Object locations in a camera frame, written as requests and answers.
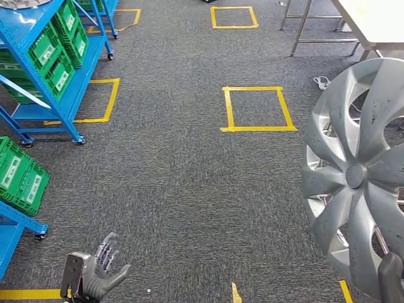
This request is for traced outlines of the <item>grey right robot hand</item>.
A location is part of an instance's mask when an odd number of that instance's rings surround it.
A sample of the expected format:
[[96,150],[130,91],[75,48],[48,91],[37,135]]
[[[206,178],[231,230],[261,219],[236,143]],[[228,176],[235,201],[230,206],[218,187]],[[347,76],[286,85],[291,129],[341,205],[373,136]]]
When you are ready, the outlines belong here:
[[383,303],[403,303],[402,260],[393,253],[385,255],[378,268],[381,301]]

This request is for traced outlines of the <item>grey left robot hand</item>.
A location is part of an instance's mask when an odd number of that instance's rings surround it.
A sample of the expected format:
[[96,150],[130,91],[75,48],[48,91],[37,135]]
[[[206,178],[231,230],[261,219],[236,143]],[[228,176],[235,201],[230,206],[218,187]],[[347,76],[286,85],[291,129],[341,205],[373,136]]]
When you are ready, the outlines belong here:
[[131,268],[129,264],[113,275],[109,275],[112,263],[119,253],[115,249],[117,235],[114,232],[108,234],[94,255],[91,255],[85,263],[82,273],[83,294],[89,299],[101,301],[111,290],[124,281]]

